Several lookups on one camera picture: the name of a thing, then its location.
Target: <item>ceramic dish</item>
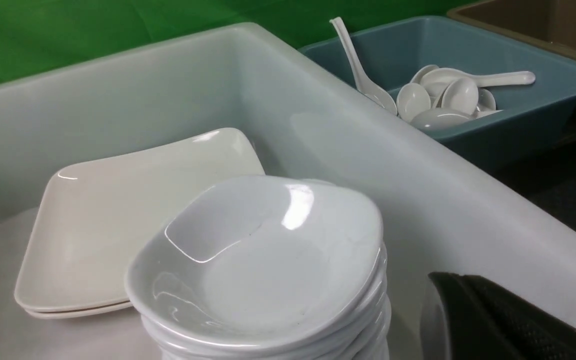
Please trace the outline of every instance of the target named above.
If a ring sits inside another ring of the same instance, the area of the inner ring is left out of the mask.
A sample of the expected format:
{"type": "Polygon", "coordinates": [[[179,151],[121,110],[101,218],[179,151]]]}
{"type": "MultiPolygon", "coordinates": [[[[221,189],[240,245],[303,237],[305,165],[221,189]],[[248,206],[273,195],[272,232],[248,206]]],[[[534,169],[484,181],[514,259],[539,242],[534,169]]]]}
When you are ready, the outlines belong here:
{"type": "Polygon", "coordinates": [[[127,301],[126,268],[153,234],[214,184],[263,173],[246,136],[232,128],[58,171],[43,194],[15,300],[44,313],[127,301]]]}
{"type": "MultiPolygon", "coordinates": [[[[358,334],[365,330],[366,321],[375,315],[373,310],[386,306],[386,290],[388,288],[386,279],[387,253],[384,245],[381,248],[379,268],[375,273],[372,284],[368,291],[365,292],[359,305],[352,312],[324,332],[311,337],[311,343],[296,346],[294,349],[284,348],[283,351],[268,351],[263,354],[263,358],[268,357],[274,360],[306,359],[317,356],[327,358],[329,353],[334,353],[336,355],[329,356],[329,358],[336,360],[341,354],[345,354],[350,342],[354,341],[358,334]]],[[[218,348],[215,349],[214,346],[192,343],[174,330],[151,321],[145,316],[142,316],[141,320],[149,335],[159,344],[163,351],[170,355],[181,358],[198,357],[210,359],[238,359],[242,357],[236,351],[224,351],[218,348]]]]}
{"type": "Polygon", "coordinates": [[[130,303],[130,301],[124,301],[121,303],[117,303],[115,305],[94,307],[92,309],[85,309],[85,310],[57,311],[57,312],[34,312],[30,310],[25,310],[25,312],[28,313],[28,315],[37,319],[59,320],[59,319],[89,317],[90,315],[99,315],[114,312],[116,310],[127,309],[130,308],[131,306],[133,305],[132,303],[130,303]]]}
{"type": "Polygon", "coordinates": [[[126,292],[142,315],[195,344],[250,356],[292,348],[357,307],[379,267],[382,235],[377,206],[359,192],[231,178],[146,245],[126,292]]]}

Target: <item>black rubber mat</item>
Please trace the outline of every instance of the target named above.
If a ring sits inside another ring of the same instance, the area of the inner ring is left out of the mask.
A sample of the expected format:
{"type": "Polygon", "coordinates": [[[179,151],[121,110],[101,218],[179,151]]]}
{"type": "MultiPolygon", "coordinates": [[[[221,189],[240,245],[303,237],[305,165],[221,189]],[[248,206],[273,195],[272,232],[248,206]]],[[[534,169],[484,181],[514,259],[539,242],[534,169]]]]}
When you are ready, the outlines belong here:
{"type": "Polygon", "coordinates": [[[576,142],[508,166],[494,177],[576,231],[576,142]]]}

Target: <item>green wall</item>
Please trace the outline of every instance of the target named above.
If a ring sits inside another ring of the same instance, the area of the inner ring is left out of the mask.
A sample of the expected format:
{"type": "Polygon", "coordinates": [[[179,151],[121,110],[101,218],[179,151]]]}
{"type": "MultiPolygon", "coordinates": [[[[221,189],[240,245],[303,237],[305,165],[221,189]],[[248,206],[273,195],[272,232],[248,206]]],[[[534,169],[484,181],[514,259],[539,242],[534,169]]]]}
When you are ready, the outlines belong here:
{"type": "Polygon", "coordinates": [[[291,46],[471,0],[0,0],[0,83],[223,25],[252,21],[291,46]]]}

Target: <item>spoon bowl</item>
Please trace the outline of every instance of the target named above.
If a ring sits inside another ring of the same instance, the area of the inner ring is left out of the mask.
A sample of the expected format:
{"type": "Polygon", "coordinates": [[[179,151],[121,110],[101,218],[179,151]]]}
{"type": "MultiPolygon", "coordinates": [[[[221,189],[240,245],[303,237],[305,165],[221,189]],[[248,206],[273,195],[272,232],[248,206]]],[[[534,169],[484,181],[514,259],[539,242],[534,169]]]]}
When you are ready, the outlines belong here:
{"type": "Polygon", "coordinates": [[[427,64],[426,66],[420,68],[419,71],[416,72],[416,74],[412,77],[412,79],[410,79],[410,83],[419,84],[421,82],[421,78],[423,78],[424,75],[430,73],[430,71],[433,71],[435,69],[439,69],[439,66],[437,66],[436,64],[427,64]]]}
{"type": "Polygon", "coordinates": [[[472,114],[477,109],[480,100],[480,93],[475,81],[462,77],[451,82],[443,93],[441,107],[443,109],[453,109],[464,114],[472,114]]]}
{"type": "Polygon", "coordinates": [[[484,112],[487,110],[496,110],[497,109],[497,101],[495,101],[495,97],[492,95],[487,89],[479,89],[479,103],[477,105],[478,112],[484,112]]]}
{"type": "Polygon", "coordinates": [[[399,117],[410,123],[421,112],[430,109],[430,96],[420,84],[410,82],[405,84],[397,95],[399,117]]]}
{"type": "Polygon", "coordinates": [[[453,126],[468,123],[473,116],[453,109],[437,107],[421,112],[410,121],[410,125],[424,132],[430,130],[443,130],[453,126]]]}

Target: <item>white plate stack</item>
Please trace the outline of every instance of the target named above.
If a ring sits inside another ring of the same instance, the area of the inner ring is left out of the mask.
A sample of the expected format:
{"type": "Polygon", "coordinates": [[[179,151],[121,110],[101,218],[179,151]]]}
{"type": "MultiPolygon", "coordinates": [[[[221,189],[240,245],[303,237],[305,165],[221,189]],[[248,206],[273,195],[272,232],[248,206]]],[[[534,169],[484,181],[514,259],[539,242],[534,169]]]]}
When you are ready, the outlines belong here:
{"type": "Polygon", "coordinates": [[[386,360],[386,267],[365,195],[244,176],[163,228],[125,287],[164,360],[386,360]]]}

